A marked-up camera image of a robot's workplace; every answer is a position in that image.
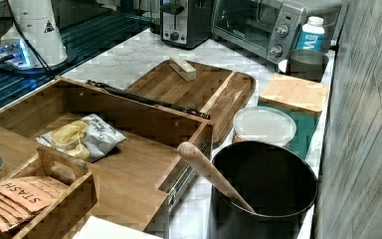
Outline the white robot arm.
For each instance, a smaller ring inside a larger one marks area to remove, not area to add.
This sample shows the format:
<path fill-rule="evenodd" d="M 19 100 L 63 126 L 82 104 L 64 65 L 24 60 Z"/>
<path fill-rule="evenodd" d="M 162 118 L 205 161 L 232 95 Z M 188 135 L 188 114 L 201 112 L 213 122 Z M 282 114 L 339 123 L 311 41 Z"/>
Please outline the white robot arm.
<path fill-rule="evenodd" d="M 63 44 L 52 0 L 0 0 L 11 28 L 0 39 L 0 68 L 21 74 L 52 73 L 77 57 Z"/>

